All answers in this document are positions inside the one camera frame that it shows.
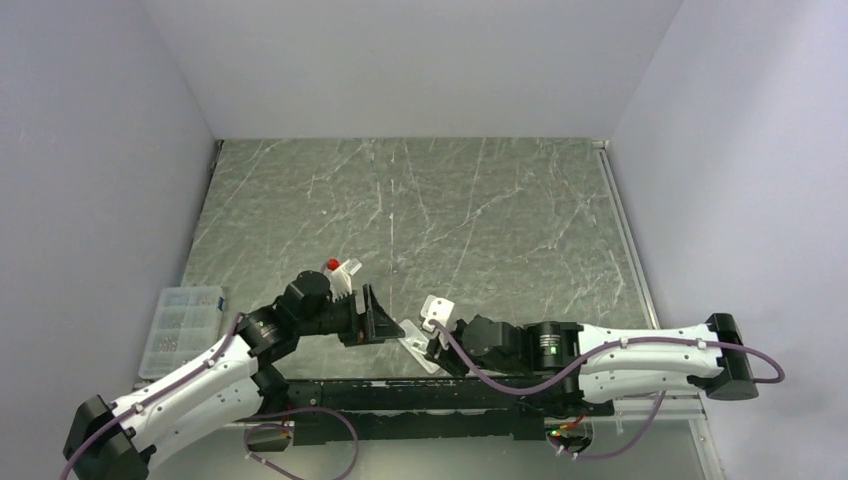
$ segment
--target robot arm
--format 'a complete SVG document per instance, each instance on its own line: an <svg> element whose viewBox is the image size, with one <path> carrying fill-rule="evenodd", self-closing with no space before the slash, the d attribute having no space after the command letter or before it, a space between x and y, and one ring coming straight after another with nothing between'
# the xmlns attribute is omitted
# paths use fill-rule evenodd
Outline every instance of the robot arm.
<svg viewBox="0 0 848 480"><path fill-rule="evenodd" d="M616 330L573 322L516 327L477 315L468 323L457 321L452 337L479 369L542 378L562 371L581 354L620 342L619 348L586 358L563 378L565 394L572 401L600 404L662 390L704 391L714 400L758 396L747 355L716 346L718 342L742 346L736 322L728 314L668 330ZM654 341L642 343L645 337ZM428 360L454 376L470 370L441 334L429 342L427 353Z"/></svg>
<svg viewBox="0 0 848 480"><path fill-rule="evenodd" d="M274 303L242 317L231 337L225 336L187 365L108 405L100 396L81 405L65 444L65 457L77 459L74 471L81 480L141 480L169 456L222 425L296 404L288 383L272 364L292 353L301 336L335 334L346 346L404 336L371 288L365 285L362 290L365 310L360 313L353 292L339 295L324 274L301 273ZM643 335L689 343L637 343L635 337ZM611 407L613 398L668 389L706 391L708 397L723 400L757 396L746 355L706 345L713 341L741 345L730 315L716 314L691 328L659 331L612 330L571 322L517 327L476 316L468 323L459 320L451 337L451 342L438 336L430 341L428 359L452 375L464 377L469 371L456 343L476 367L520 375L531 384L534 378L552 380L561 375L581 353L621 343L619 348L588 357L557 381L557 388L521 397L522 403L544 411L588 406L590 412L591 405L607 402ZM627 338L634 339L633 344L627 345ZM226 346L223 352L210 358L222 345ZM195 370L202 372L173 388ZM173 391L161 395L164 389ZM114 426L92 440L110 422ZM91 446L81 448L84 443Z"/></svg>
<svg viewBox="0 0 848 480"><path fill-rule="evenodd" d="M66 459L78 457L77 476L144 479L151 468L222 425L282 410L288 385L272 364L293 352L301 336L336 334L345 346L403 336L370 286L363 286L365 311L360 313L354 292L334 292L331 278L301 273L274 303L241 317L232 337L228 334L208 352L108 405L100 396L83 403L63 450ZM195 378L174 388L198 370ZM173 391L162 395L166 389ZM78 453L110 422L112 428Z"/></svg>

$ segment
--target marble table surface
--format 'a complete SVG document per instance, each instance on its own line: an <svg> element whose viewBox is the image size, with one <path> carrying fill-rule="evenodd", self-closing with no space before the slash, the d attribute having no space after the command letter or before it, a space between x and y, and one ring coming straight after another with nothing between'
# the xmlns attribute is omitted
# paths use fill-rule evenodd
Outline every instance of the marble table surface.
<svg viewBox="0 0 848 480"><path fill-rule="evenodd" d="M649 328L588 139L414 138L224 142L184 286L221 285L225 323L303 270L359 258L398 321L429 294L516 325ZM289 378L425 376L396 341L307 337Z"/></svg>

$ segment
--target clear storage box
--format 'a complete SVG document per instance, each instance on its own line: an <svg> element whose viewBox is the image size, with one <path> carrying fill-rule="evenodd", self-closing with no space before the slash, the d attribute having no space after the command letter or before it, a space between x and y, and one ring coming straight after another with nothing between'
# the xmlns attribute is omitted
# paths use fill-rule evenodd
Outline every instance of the clear storage box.
<svg viewBox="0 0 848 480"><path fill-rule="evenodd" d="M218 340L223 309L221 287L162 290L138 376L157 380L211 347Z"/></svg>

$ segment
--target white enclosure wall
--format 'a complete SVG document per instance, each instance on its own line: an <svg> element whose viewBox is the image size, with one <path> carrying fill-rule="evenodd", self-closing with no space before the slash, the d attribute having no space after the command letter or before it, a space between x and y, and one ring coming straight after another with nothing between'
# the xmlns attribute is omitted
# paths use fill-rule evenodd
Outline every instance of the white enclosure wall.
<svg viewBox="0 0 848 480"><path fill-rule="evenodd" d="M846 32L844 2L684 2L612 139L661 323L731 312L786 367L706 402L730 479L848 478Z"/></svg>
<svg viewBox="0 0 848 480"><path fill-rule="evenodd" d="M145 0L219 138L609 138L680 0Z"/></svg>
<svg viewBox="0 0 848 480"><path fill-rule="evenodd" d="M136 0L0 8L0 478L57 478L76 406L130 388L213 140Z"/></svg>

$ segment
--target clear plastic piece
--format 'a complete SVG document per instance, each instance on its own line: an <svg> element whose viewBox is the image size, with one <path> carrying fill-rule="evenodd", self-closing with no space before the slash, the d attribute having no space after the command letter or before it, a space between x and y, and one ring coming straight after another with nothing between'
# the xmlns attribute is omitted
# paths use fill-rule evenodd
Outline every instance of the clear plastic piece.
<svg viewBox="0 0 848 480"><path fill-rule="evenodd" d="M138 376L158 380L214 345L223 308L221 287L162 290Z"/></svg>

